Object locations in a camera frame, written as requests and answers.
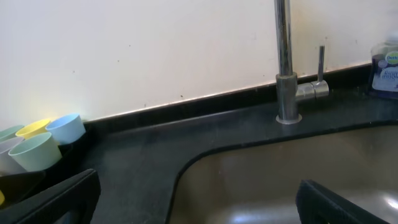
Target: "sink basin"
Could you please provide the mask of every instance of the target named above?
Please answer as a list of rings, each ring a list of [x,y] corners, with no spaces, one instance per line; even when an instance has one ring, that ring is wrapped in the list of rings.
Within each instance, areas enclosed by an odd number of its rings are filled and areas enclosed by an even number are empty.
[[[302,179],[398,223],[397,143],[398,126],[381,126],[204,157],[181,176],[169,223],[300,223]]]

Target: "black countertop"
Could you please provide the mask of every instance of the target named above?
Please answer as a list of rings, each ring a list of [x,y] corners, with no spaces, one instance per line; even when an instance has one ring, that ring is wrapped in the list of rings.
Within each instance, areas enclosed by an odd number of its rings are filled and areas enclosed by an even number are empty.
[[[299,106],[303,120],[281,125],[277,103],[111,134],[92,148],[82,169],[98,171],[101,196],[92,223],[165,223],[179,175],[223,150],[398,123],[398,101],[362,88],[331,91]]]

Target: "dish soap bottle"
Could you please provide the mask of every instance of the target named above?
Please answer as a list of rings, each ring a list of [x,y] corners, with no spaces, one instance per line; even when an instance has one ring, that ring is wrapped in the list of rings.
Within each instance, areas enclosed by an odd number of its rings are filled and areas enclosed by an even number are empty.
[[[369,94],[398,99],[398,31],[372,48]]]

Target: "yellow object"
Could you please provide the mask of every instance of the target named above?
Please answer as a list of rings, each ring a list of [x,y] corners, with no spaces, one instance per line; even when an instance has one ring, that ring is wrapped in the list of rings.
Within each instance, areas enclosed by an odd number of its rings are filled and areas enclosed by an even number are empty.
[[[17,131],[17,133],[15,133],[16,136],[21,136],[24,137],[25,139],[30,139],[31,137],[37,135],[37,134],[41,134],[44,132],[47,132],[45,130],[45,127],[51,122],[51,120],[49,119],[43,119],[40,121],[36,121],[24,128],[22,128],[21,130]]]
[[[4,203],[6,199],[4,198],[4,194],[2,194],[1,190],[0,190],[0,205],[2,205]]]

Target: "wall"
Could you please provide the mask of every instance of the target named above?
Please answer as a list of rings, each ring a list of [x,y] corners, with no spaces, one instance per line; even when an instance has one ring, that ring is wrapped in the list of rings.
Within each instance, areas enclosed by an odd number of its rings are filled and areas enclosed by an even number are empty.
[[[293,0],[294,70],[369,62],[396,0]],[[0,0],[0,128],[85,119],[274,82],[273,0]]]

